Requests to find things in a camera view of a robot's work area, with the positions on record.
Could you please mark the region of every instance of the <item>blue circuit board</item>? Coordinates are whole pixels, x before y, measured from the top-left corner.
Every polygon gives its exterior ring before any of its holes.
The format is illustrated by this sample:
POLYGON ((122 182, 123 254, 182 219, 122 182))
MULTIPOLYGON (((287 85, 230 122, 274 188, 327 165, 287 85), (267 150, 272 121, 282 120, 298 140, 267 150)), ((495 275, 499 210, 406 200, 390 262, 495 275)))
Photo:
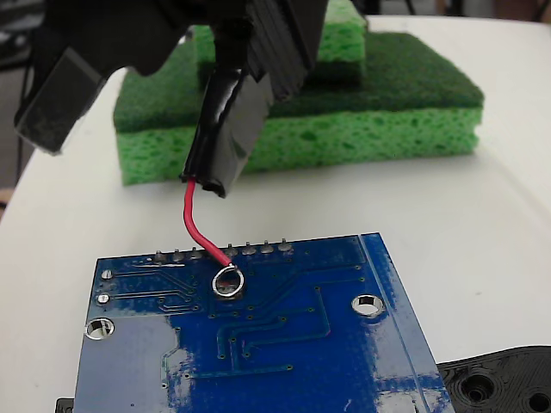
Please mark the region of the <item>blue circuit board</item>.
POLYGON ((379 234, 233 251, 98 260, 75 413, 453 412, 379 234))

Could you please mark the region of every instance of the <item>metal ring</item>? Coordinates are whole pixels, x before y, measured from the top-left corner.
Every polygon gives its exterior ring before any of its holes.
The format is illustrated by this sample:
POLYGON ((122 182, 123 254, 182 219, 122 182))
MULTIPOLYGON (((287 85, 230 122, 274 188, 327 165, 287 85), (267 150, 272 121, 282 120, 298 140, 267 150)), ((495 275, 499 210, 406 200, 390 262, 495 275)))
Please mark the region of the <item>metal ring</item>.
POLYGON ((223 267, 223 269, 221 269, 213 278, 214 293, 219 297, 223 297, 224 299, 230 299, 231 297, 234 297, 235 295, 239 294, 244 286, 245 286, 245 277, 243 276, 243 273, 241 272, 241 270, 233 264, 230 264, 227 267, 223 267), (218 289, 218 287, 216 286, 216 283, 222 275, 224 275, 225 273, 229 273, 230 271, 235 271, 238 274, 239 285, 231 293, 223 293, 218 289))

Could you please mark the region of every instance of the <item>stacked sponges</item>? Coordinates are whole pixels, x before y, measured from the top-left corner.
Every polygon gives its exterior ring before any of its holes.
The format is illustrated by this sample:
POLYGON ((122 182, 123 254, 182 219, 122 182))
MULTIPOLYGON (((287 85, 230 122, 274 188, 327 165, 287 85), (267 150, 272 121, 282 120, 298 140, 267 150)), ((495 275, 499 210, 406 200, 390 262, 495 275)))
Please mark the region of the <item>stacked sponges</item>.
MULTIPOLYGON (((115 110, 125 184, 178 177, 213 64, 212 35, 197 28, 161 71, 127 75, 115 110)), ((480 90, 423 42, 369 33, 350 0, 331 0, 316 70, 272 108, 245 172, 469 153, 482 107, 480 90)))

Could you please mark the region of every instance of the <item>white table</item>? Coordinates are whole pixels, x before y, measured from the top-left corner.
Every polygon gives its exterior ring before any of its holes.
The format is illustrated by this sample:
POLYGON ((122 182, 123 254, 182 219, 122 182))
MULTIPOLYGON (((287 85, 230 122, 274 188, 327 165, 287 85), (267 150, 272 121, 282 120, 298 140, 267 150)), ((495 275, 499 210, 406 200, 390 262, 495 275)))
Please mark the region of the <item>white table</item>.
MULTIPOLYGON (((242 177, 197 194, 216 243, 381 232, 437 362, 551 345, 551 29, 379 17, 486 94, 471 157, 242 177)), ((177 182, 123 188, 109 81, 62 157, 35 153, 0 224, 0 411, 72 397, 96 258, 185 250, 177 182)))

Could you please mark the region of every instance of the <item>plated hole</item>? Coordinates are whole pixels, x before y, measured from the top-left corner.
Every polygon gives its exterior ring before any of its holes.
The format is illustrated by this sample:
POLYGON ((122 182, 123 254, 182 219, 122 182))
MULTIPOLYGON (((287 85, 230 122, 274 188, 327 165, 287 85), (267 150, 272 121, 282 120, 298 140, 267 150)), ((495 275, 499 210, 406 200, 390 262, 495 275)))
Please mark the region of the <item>plated hole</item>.
POLYGON ((385 311, 385 305, 376 295, 358 295, 352 300, 352 309, 364 317, 377 317, 385 311))
POLYGON ((108 318, 95 318, 86 324, 84 334, 90 340, 105 340, 113 334, 115 325, 108 318))

